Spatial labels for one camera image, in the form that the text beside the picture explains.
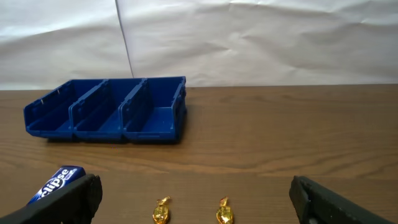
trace white sheet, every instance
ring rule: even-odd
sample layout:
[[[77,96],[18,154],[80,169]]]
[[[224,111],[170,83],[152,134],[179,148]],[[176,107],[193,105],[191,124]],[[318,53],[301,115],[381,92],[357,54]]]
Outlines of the white sheet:
[[[114,0],[1,0],[0,90],[131,77]]]
[[[189,86],[398,82],[396,0],[118,0],[135,77]]]

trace blue plastic storage bin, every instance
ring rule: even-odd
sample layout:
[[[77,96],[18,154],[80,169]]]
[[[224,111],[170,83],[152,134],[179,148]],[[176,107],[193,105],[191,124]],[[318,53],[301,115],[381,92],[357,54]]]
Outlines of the blue plastic storage bin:
[[[24,109],[26,131],[50,139],[178,141],[185,77],[70,80]]]

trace blue tray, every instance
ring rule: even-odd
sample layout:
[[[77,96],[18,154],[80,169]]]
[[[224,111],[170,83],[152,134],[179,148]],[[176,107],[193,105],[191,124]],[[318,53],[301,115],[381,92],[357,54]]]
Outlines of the blue tray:
[[[70,80],[24,108],[26,131],[49,139],[178,141],[185,77]]]

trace blue and white package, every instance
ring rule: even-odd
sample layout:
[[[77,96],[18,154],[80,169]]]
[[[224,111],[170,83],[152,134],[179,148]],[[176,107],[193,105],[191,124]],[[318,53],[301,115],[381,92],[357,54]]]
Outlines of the blue and white package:
[[[85,170],[78,166],[61,166],[47,183],[33,196],[28,204],[33,203],[63,186],[86,175]]]

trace brown tabletop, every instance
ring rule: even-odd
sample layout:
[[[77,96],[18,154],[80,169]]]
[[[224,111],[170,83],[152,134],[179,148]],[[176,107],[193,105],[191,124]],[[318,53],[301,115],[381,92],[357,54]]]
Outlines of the brown tabletop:
[[[306,175],[398,222],[398,85],[187,88],[176,145],[48,142],[22,109],[48,91],[0,91],[0,216],[24,206],[62,165],[98,174],[93,223],[217,223],[228,195],[235,224],[298,223],[289,199]]]

